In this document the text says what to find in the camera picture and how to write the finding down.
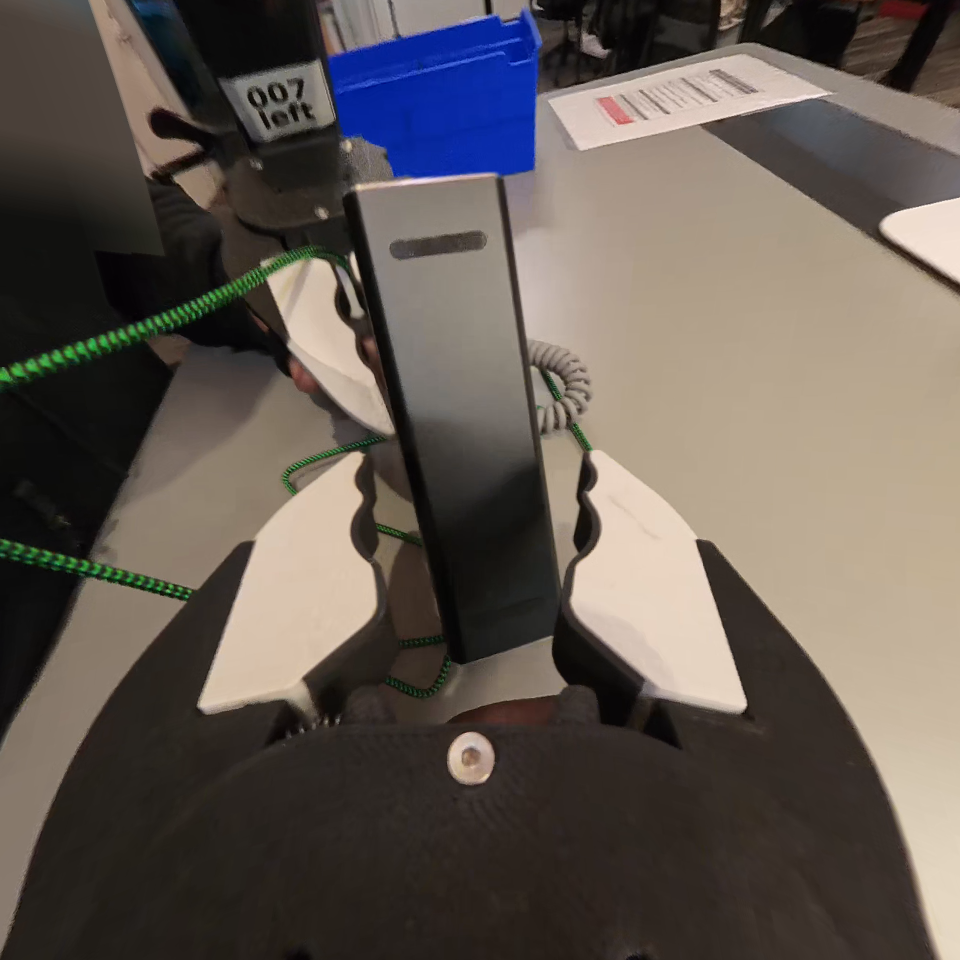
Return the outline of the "white printed paper sheet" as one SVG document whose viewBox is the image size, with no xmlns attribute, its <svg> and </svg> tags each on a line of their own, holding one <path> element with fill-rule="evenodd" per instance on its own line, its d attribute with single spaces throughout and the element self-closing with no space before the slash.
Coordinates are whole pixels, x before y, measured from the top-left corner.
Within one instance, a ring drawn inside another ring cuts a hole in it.
<svg viewBox="0 0 960 960">
<path fill-rule="evenodd" d="M 821 99 L 830 92 L 749 54 L 731 54 L 550 100 L 589 151 Z"/>
</svg>

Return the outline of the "person's left hand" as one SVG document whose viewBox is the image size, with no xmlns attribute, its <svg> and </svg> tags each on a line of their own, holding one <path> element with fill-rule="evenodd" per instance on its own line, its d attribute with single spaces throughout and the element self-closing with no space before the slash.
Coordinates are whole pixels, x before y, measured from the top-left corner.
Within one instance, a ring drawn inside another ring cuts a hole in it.
<svg viewBox="0 0 960 960">
<path fill-rule="evenodd" d="M 147 186 L 165 255 L 155 306 L 147 312 L 184 305 L 228 284 L 221 222 L 174 182 L 149 178 Z M 195 345 L 268 355 L 296 390 L 313 396 L 320 393 L 317 380 L 243 295 L 187 324 L 181 333 Z"/>
</svg>

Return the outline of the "white pad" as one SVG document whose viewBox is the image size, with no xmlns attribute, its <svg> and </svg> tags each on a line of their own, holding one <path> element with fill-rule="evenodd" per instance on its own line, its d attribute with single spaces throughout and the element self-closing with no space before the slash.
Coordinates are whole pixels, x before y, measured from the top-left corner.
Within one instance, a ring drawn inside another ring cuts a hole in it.
<svg viewBox="0 0 960 960">
<path fill-rule="evenodd" d="M 959 198 L 895 211 L 879 223 L 881 236 L 946 281 L 959 284 Z"/>
</svg>

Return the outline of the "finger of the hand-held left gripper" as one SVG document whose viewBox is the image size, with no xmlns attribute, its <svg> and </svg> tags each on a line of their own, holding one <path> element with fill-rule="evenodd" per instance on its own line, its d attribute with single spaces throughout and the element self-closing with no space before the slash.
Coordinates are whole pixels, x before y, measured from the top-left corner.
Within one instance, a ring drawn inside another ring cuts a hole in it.
<svg viewBox="0 0 960 960">
<path fill-rule="evenodd" d="M 366 315 L 349 269 L 304 259 L 273 272 L 267 284 L 294 359 L 354 422 L 392 437 L 388 406 L 359 349 Z"/>
</svg>

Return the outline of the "black USB hub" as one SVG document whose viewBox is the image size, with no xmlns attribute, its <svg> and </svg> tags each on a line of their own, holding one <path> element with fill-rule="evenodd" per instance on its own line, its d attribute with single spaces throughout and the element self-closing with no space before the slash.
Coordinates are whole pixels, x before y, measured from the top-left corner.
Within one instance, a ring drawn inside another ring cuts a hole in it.
<svg viewBox="0 0 960 960">
<path fill-rule="evenodd" d="M 450 658 L 545 639 L 560 575 L 503 182 L 368 183 L 343 209 Z"/>
</svg>

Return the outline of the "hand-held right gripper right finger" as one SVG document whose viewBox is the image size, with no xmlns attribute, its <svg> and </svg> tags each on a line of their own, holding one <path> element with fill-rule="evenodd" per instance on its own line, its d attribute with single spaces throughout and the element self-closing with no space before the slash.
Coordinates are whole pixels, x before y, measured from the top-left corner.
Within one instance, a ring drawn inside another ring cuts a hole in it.
<svg viewBox="0 0 960 960">
<path fill-rule="evenodd" d="M 748 700 L 690 524 L 607 453 L 584 454 L 576 555 L 563 580 L 554 663 L 607 714 L 647 697 L 719 714 Z"/>
</svg>

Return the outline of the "blue plastic bin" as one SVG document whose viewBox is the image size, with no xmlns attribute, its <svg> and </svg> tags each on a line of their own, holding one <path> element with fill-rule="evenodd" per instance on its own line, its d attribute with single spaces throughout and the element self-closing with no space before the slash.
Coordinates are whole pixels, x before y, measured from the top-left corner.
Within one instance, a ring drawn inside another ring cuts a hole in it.
<svg viewBox="0 0 960 960">
<path fill-rule="evenodd" d="M 336 54 L 342 132 L 383 148 L 397 177 L 532 171 L 541 48 L 524 9 Z"/>
</svg>

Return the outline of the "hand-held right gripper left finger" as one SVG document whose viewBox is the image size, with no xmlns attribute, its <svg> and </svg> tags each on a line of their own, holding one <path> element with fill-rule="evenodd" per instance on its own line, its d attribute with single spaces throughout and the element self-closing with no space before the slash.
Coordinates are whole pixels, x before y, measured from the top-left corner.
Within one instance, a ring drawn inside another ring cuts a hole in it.
<svg viewBox="0 0 960 960">
<path fill-rule="evenodd" d="M 284 703 L 340 715 L 391 666 L 386 578 L 377 561 L 377 490 L 352 452 L 256 535 L 198 696 L 205 715 Z"/>
</svg>

